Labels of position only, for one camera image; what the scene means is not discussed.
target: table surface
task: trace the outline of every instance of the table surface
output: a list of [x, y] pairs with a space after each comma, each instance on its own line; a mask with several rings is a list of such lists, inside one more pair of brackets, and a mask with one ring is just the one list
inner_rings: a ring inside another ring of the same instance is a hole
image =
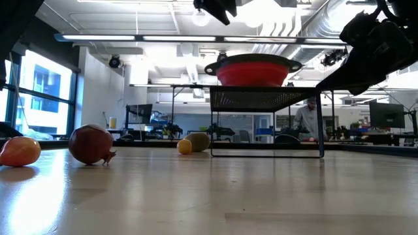
[[85, 166], [59, 149], [25, 168], [1, 167], [0, 234], [418, 234], [416, 159], [115, 150], [109, 166]]

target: computer monitor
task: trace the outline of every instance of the computer monitor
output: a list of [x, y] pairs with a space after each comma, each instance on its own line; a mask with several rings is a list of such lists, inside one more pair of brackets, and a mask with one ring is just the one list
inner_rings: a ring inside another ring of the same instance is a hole
[[126, 124], [150, 124], [152, 104], [126, 106]]
[[370, 124], [372, 127], [405, 128], [404, 106], [371, 102]]

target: blue object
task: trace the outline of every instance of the blue object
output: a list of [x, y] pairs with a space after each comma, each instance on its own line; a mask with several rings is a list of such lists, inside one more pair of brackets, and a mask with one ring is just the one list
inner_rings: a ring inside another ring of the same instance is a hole
[[272, 134], [272, 129], [270, 128], [258, 128], [255, 130], [255, 134]]

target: orange fruit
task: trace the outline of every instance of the orange fruit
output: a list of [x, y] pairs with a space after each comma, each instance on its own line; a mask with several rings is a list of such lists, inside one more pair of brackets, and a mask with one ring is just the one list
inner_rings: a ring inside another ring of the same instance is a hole
[[181, 154], [190, 154], [192, 151], [191, 142], [189, 140], [181, 140], [177, 143], [177, 150]]

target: pomegranate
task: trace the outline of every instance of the pomegranate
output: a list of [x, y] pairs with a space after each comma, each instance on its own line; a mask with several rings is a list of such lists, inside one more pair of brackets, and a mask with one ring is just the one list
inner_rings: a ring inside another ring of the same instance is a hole
[[109, 164], [116, 152], [111, 152], [112, 135], [98, 125], [84, 125], [73, 131], [69, 141], [69, 150], [78, 161], [87, 165], [101, 159]]
[[0, 153], [0, 166], [25, 166], [36, 162], [40, 156], [39, 143], [29, 137], [14, 137], [6, 142]]

